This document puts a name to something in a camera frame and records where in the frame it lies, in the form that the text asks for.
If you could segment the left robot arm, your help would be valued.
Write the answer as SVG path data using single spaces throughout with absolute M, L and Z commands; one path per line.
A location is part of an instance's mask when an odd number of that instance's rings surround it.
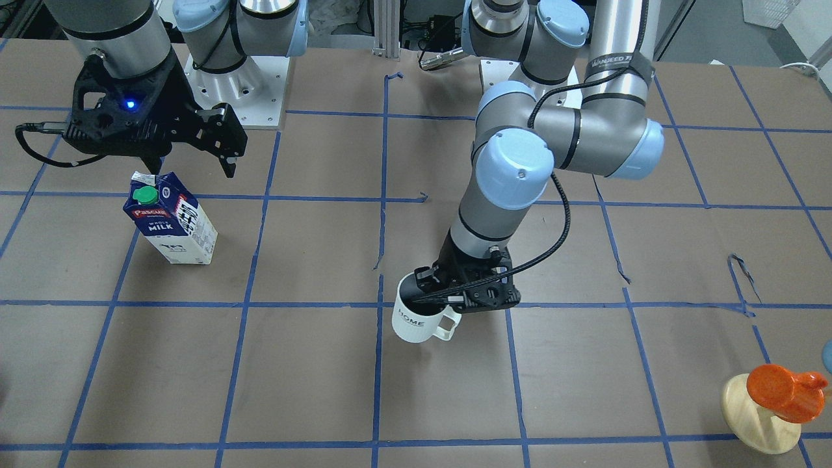
M 508 243 L 556 169 L 641 179 L 662 156 L 662 126 L 645 105 L 655 74 L 659 1 L 599 1 L 594 19 L 573 1 L 467 1 L 465 53 L 512 61 L 517 71 L 482 95 L 471 177 L 431 266 L 398 286 L 396 311 L 430 317 L 517 305 L 520 265 Z

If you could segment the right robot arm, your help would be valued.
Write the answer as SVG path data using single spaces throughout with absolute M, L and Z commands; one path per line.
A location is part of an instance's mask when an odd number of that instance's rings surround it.
M 237 107 L 266 101 L 270 85 L 256 57 L 297 57 L 308 44 L 306 1 L 175 1 L 176 27 L 189 48 L 185 68 L 151 1 L 47 1 L 48 11 L 84 58 L 66 123 L 19 125 L 59 134 L 85 154 L 80 168 L 108 156 L 142 160 L 159 174 L 176 142 L 215 156 L 226 177 L 246 153 Z

